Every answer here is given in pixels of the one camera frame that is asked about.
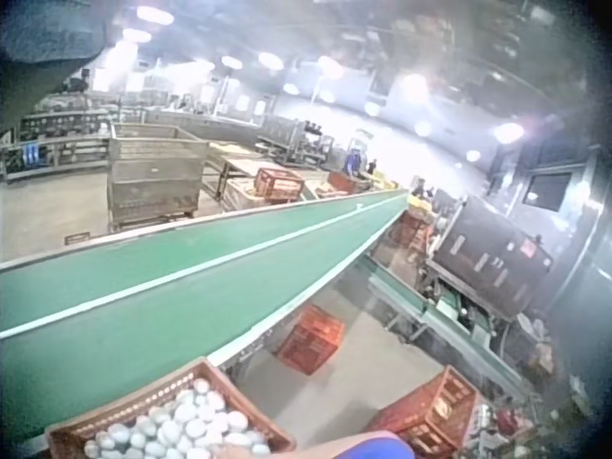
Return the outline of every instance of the ceiling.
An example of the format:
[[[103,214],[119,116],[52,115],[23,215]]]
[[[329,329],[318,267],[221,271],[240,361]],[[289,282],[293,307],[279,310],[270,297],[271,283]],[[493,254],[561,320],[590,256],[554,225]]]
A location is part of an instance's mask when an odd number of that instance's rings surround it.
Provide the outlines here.
[[[240,78],[278,93],[291,81],[303,97],[314,90],[312,65],[329,55],[346,77],[328,82],[337,101],[363,113],[374,100],[383,120],[412,129],[423,118],[431,138],[457,155],[482,150],[487,168],[492,129],[518,120],[536,133],[551,114],[584,104],[585,46],[573,24],[545,0],[147,0],[125,1],[115,24],[152,33],[142,51],[162,62],[222,55],[241,59]],[[145,4],[171,12],[167,27],[137,18]],[[271,73],[260,52],[279,55]],[[400,78],[426,76],[427,105],[405,103]]]

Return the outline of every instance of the white stripe on conveyor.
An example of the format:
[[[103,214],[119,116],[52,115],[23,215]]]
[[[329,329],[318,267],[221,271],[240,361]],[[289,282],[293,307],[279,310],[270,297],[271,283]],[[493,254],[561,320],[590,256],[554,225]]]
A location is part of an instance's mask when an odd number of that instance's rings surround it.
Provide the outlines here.
[[[398,196],[394,196],[392,198],[385,199],[384,201],[380,201],[379,203],[373,204],[368,207],[362,207],[360,204],[357,204],[357,208],[355,210],[345,213],[343,215],[340,215],[338,217],[334,217],[330,220],[326,220],[324,222],[317,223],[316,225],[311,225],[310,227],[299,229],[298,231],[290,232],[283,236],[276,237],[275,239],[271,239],[270,241],[262,242],[254,246],[248,247],[241,251],[235,251],[234,253],[220,256],[219,258],[215,258],[214,260],[207,261],[206,263],[201,263],[191,268],[185,268],[183,270],[179,270],[176,273],[163,275],[162,277],[158,277],[157,279],[143,282],[142,284],[135,285],[134,287],[130,287],[128,289],[121,290],[119,292],[115,292],[110,295],[106,295],[106,296],[103,296],[97,299],[93,299],[91,301],[85,301],[84,303],[80,303],[77,306],[73,306],[72,308],[68,308],[64,311],[60,311],[58,313],[51,314],[49,316],[41,317],[36,320],[32,320],[30,322],[27,322],[21,325],[17,325],[16,327],[12,327],[8,330],[4,330],[0,332],[0,340],[9,339],[9,338],[12,338],[18,335],[22,335],[24,333],[30,332],[31,330],[35,330],[36,328],[44,327],[51,323],[64,320],[68,317],[73,317],[73,316],[85,313],[87,311],[91,311],[92,309],[98,308],[100,306],[104,306],[106,304],[113,303],[120,299],[124,299],[129,296],[136,295],[136,294],[145,292],[147,290],[154,289],[161,285],[173,282],[175,280],[182,279],[184,277],[187,277],[188,275],[200,273],[202,271],[208,270],[215,266],[222,265],[224,263],[235,260],[237,258],[241,258],[243,256],[250,255],[251,253],[255,253],[257,251],[263,251],[264,249],[267,249],[268,247],[274,246],[276,244],[280,244],[281,242],[289,241],[291,239],[295,239],[299,236],[308,234],[309,232],[312,232],[315,230],[320,230],[321,228],[325,228],[329,225],[333,225],[336,222],[353,217],[360,213],[366,212],[372,208],[377,208],[378,206],[382,206],[386,203],[395,201],[400,198],[405,199],[405,196],[403,196],[403,194],[400,194]]]
[[[395,216],[389,219],[389,221],[378,231],[372,234],[363,244],[361,244],[355,251],[339,262],[334,268],[328,271],[321,279],[312,284],[308,289],[304,290],[299,295],[291,299],[287,304],[277,309],[275,312],[257,322],[252,328],[244,335],[232,340],[221,349],[217,349],[207,356],[207,359],[215,366],[222,365],[232,357],[238,355],[243,349],[246,349],[251,344],[257,341],[264,333],[273,328],[283,318],[291,314],[297,309],[304,301],[318,292],[320,289],[325,287],[331,280],[337,275],[349,267],[368,247],[376,242],[376,240],[383,235],[383,233],[397,220],[404,210],[400,210]],[[47,443],[47,437],[38,435],[30,440],[19,445],[18,450],[15,452],[15,457],[18,458],[29,458],[45,449],[49,448]]]

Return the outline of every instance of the concrete floor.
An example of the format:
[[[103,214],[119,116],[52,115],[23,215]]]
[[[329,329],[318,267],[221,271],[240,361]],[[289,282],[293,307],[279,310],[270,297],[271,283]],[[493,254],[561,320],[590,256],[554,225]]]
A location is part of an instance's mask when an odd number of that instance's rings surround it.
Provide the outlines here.
[[[106,172],[55,175],[0,187],[0,260],[64,247],[64,237],[108,234]],[[200,192],[196,217],[220,213]]]
[[[313,299],[346,324],[340,349],[314,375],[303,375],[261,351],[239,383],[301,448],[363,431],[381,408],[443,370],[423,350],[401,344],[363,310],[369,296],[361,295],[358,282],[349,272]]]

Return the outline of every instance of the blue sleeve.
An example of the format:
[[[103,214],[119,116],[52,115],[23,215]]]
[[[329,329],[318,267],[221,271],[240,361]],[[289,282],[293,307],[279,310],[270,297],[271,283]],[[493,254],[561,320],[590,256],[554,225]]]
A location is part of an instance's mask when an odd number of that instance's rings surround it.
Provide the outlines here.
[[[337,459],[414,459],[414,452],[396,438],[374,438],[346,450]]]

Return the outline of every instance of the crate of eggs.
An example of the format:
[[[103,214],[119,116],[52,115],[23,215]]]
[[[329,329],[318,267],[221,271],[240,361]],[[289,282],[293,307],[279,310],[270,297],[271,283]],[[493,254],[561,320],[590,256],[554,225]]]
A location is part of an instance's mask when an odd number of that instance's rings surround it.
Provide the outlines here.
[[[114,403],[50,426],[54,459],[213,459],[224,445],[255,455],[289,451],[275,426],[200,358]]]

